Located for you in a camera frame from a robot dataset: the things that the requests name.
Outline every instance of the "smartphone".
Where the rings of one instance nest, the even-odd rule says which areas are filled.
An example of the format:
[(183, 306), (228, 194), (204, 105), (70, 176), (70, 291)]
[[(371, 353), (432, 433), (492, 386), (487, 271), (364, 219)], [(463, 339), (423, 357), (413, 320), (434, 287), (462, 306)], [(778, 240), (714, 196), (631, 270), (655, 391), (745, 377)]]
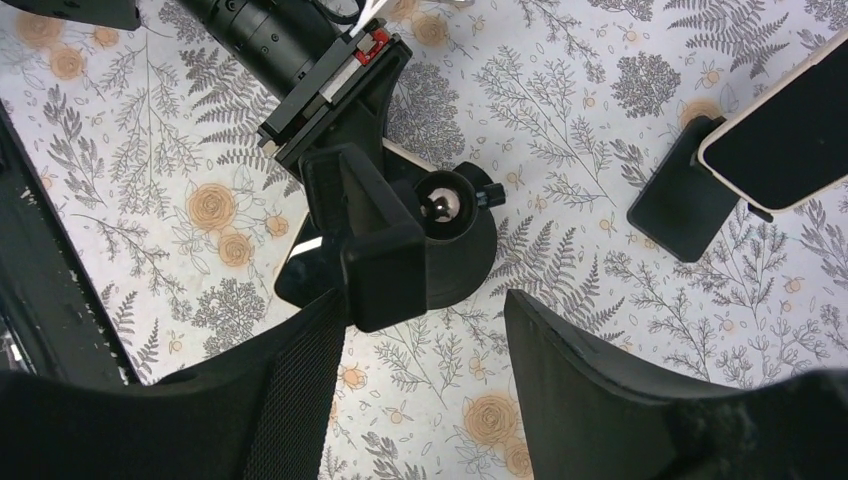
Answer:
[(848, 176), (848, 30), (723, 123), (698, 161), (755, 207), (780, 213)]

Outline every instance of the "phone holder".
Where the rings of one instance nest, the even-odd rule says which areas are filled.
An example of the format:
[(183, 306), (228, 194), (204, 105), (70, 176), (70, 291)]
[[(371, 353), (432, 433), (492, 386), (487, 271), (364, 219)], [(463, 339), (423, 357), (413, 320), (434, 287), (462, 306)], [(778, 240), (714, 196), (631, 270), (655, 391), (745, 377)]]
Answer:
[[(698, 163), (701, 142), (724, 117), (692, 119), (627, 211), (627, 221), (681, 262), (697, 262), (739, 202), (739, 195)], [(748, 204), (771, 223), (771, 214)]]

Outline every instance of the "leaf pattern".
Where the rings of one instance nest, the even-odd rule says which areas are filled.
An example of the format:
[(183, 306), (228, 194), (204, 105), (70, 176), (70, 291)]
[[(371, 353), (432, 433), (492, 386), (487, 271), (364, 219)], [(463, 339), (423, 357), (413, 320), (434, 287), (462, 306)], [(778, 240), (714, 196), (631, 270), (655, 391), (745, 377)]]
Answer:
[(769, 60), (789, 45), (772, 41), (789, 13), (771, 22), (764, 21), (764, 0), (670, 0), (664, 10), (672, 9), (696, 13), (685, 14), (668, 28), (701, 30), (686, 41), (686, 47), (709, 48), (730, 55), (731, 72), (750, 64), (751, 78), (766, 73)]
[[(846, 26), (843, 0), (397, 3), (386, 28), (413, 58), (385, 135), (438, 168), (474, 162), (508, 199), (477, 292), (348, 331), (318, 478), (532, 478), (510, 288), (711, 382), (848, 366), (848, 183), (773, 224), (739, 205), (695, 263), (627, 222), (695, 107), (744, 109)], [(98, 37), (27, 31), (0, 4), (2, 105), (145, 384), (296, 311), (272, 285), (306, 210), (256, 146), (279, 100), (180, 5), (139, 2), (143, 28)], [(57, 51), (84, 65), (55, 74)]]

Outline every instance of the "black lens barrel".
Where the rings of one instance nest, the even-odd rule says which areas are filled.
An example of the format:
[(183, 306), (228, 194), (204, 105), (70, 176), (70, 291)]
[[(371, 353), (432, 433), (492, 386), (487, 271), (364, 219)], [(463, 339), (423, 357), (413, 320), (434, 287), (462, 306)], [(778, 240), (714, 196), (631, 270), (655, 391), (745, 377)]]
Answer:
[(180, 0), (274, 96), (284, 98), (339, 34), (310, 0)]

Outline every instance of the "tripod head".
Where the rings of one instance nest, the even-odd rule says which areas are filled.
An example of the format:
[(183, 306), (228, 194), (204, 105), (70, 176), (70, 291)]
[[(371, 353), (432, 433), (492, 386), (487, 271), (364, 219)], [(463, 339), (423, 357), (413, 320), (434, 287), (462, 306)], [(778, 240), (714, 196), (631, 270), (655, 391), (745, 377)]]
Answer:
[[(132, 1), (9, 3), (140, 26)], [(395, 84), (412, 56), (375, 17), (393, 2), (356, 0), (359, 12), (351, 15), (318, 0), (180, 4), (279, 101), (258, 127), (258, 145), (282, 166), (272, 176), (304, 184), (307, 225), (322, 240), (312, 252), (317, 268), (284, 265), (278, 296), (303, 308), (335, 288), (351, 322), (374, 331), (454, 305), (483, 283), (496, 250), (488, 209), (505, 202), (503, 187), (470, 163), (430, 171), (383, 138)]]

